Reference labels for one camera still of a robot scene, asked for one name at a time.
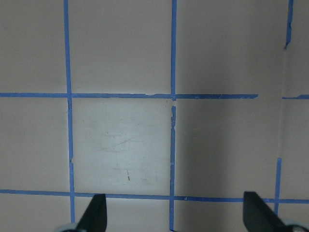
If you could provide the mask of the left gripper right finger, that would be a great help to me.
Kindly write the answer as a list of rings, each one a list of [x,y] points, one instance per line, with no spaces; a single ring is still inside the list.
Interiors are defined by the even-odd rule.
[[[300,224],[283,222],[254,191],[243,193],[243,224],[249,232],[307,232]]]

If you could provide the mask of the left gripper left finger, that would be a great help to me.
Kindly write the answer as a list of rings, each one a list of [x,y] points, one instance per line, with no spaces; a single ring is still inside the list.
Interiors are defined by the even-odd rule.
[[[54,229],[55,232],[105,232],[107,229],[107,204],[105,194],[91,199],[81,219]]]

